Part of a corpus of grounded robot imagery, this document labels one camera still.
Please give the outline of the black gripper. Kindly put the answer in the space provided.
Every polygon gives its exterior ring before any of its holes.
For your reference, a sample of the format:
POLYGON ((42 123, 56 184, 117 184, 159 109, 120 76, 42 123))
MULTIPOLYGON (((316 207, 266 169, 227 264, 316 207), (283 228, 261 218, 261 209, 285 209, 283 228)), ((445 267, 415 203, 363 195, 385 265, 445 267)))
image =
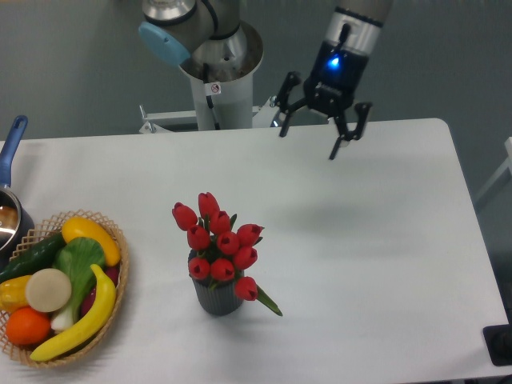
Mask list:
POLYGON ((289 72, 275 97, 278 108, 274 116, 274 127, 279 127, 279 136, 287 136, 290 120, 297 110, 308 109, 334 117, 338 138, 335 141, 329 160, 334 160, 342 146, 363 135, 373 108, 372 102, 354 104, 354 94, 369 61, 368 56, 346 46, 343 38, 338 43, 324 42, 316 57, 310 76, 304 81, 304 98, 290 103, 292 90, 302 84, 300 73, 289 72), (344 111, 353 107, 358 116, 357 124, 350 130, 344 111))

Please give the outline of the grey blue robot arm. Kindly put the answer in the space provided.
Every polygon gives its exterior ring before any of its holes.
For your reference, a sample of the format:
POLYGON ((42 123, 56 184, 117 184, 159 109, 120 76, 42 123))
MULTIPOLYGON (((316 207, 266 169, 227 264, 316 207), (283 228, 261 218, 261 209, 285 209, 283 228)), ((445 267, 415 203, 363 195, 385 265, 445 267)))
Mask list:
MULTIPOLYGON (((371 102, 355 91, 392 7, 390 1, 340 1, 306 80, 289 72, 270 100, 271 126, 287 135, 303 108, 334 121, 338 137, 330 153, 366 128, 371 102)), ((253 74, 263 56, 262 39, 240 19, 238 1, 144 1, 138 33, 150 52, 189 78, 200 130, 253 125, 253 74)))

